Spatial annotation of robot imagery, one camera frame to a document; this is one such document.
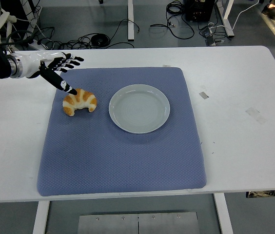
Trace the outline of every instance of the blue mat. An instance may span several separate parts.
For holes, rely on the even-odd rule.
[[[62,109],[57,90],[37,189],[42,196],[167,191],[206,185],[203,155],[182,71],[171,67],[76,69],[61,75],[95,94],[96,110]],[[168,120],[148,134],[131,134],[108,113],[113,94],[131,84],[158,88],[169,100]]]

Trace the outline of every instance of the robotic hand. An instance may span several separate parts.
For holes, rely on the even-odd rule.
[[[42,76],[59,90],[76,95],[77,92],[55,71],[67,72],[79,66],[83,58],[71,54],[53,51],[33,52],[30,55],[17,53],[6,54],[0,46],[0,78],[35,78]]]

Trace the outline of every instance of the gray floor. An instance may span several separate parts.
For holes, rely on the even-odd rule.
[[[135,1],[135,22],[140,32],[135,33],[135,48],[150,47],[196,47],[206,46],[205,39],[198,34],[197,23],[190,22],[195,35],[189,40],[174,38],[170,32],[162,28],[150,28],[150,24],[165,23],[165,7],[170,1],[153,0]],[[229,20],[231,25],[240,11],[255,1],[236,0]],[[126,0],[105,0],[99,5],[92,1],[41,1],[43,11],[40,16],[41,27],[56,28],[53,40],[66,42],[89,33],[104,33],[111,37],[119,22],[127,18]],[[275,36],[260,16],[263,5],[259,4],[242,13],[234,29],[232,40],[224,39],[217,46],[263,45],[270,49],[275,58]],[[216,22],[212,13],[211,22]],[[175,33],[181,37],[189,37],[191,31],[177,19]],[[126,23],[122,23],[111,44],[127,42]],[[112,48],[131,48],[128,44],[115,45]],[[275,233],[275,197],[245,198],[244,193],[226,194],[228,209],[235,234]],[[1,203],[0,233],[29,234],[33,230],[36,202]],[[85,201],[52,202],[48,219],[49,234],[77,233],[79,215],[93,213],[136,213],[151,211],[195,211],[198,215],[201,233],[219,233],[219,225],[215,216],[215,206],[211,195],[144,197],[122,199],[100,199]]]

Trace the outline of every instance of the table top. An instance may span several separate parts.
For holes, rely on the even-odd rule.
[[[0,80],[0,202],[275,189],[275,60],[267,48],[65,52],[85,59],[78,68],[179,67],[192,102],[207,184],[178,191],[40,196],[37,176],[56,89],[41,77],[7,78]]]

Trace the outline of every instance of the table leg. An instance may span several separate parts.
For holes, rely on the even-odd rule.
[[[233,5],[234,0],[227,0],[225,3],[225,6],[223,6],[222,1],[217,2],[217,8],[219,10],[223,25],[225,26],[225,31],[226,34],[229,38],[234,37],[234,33],[232,30],[232,27],[230,25],[230,22],[228,20],[229,13],[231,11],[232,5]]]
[[[133,0],[128,0],[128,40],[134,40]]]
[[[229,211],[227,209],[225,196],[223,193],[214,194],[217,216],[221,227],[222,234],[233,234]]]
[[[50,201],[39,201],[33,234],[44,234]]]

